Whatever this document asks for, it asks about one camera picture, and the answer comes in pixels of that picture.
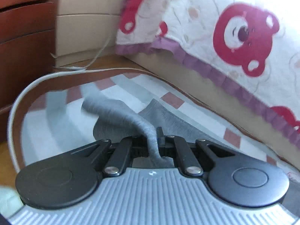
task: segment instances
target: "gray ribbed plastic surface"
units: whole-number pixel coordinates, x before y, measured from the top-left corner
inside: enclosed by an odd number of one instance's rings
[[[9,219],[18,225],[287,225],[295,220],[279,204],[231,207],[201,180],[183,177],[176,168],[127,168],[120,177],[104,179],[91,197],[73,207],[43,211],[26,205]]]

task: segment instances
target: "white cord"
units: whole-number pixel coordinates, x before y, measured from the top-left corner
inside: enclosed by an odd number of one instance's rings
[[[112,16],[111,14],[111,2],[109,0],[107,0],[107,6],[108,6],[108,15]],[[109,36],[107,37],[104,45],[102,46],[102,48],[98,51],[98,53],[96,54],[96,56],[93,58],[93,60],[86,66],[84,67],[53,67],[55,69],[64,69],[64,70],[71,70],[71,71],[79,71],[79,70],[86,70],[89,66],[91,66],[100,56],[100,54],[104,51],[104,49],[107,47],[107,45],[109,44],[111,38],[112,38],[113,33],[110,33]]]

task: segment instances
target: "purple ruffled trim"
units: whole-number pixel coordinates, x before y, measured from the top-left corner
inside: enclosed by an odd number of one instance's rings
[[[281,131],[283,136],[300,149],[300,134],[287,123],[287,121],[266,104],[258,100],[253,94],[237,84],[235,81],[215,69],[211,65],[186,53],[178,42],[164,37],[157,37],[152,43],[117,45],[118,55],[134,54],[143,52],[151,54],[158,49],[165,49],[173,53],[174,58],[185,67],[197,71],[202,77],[209,78],[216,86],[222,87],[229,95],[236,97],[241,104],[250,108],[254,113],[261,116],[273,128]]]

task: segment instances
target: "black circular joint cover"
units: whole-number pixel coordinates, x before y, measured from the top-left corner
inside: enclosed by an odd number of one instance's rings
[[[16,189],[22,201],[39,209],[60,209],[86,199],[97,187],[97,172],[77,156],[56,156],[22,169]]]
[[[287,192],[289,179],[278,167],[245,156],[220,158],[208,175],[208,185],[223,200],[244,207],[278,202]]]

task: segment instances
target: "brown floor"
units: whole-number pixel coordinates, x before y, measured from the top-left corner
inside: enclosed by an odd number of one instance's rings
[[[70,66],[82,67],[88,64],[90,60],[82,61],[78,63],[71,64]],[[99,58],[91,65],[88,69],[105,69],[105,68],[137,68],[143,69],[143,67],[137,65],[136,63],[130,61],[127,58],[121,56],[105,56]],[[11,157],[9,155],[9,150],[7,143],[0,143],[0,185],[7,185],[15,187],[16,172],[14,170]]]

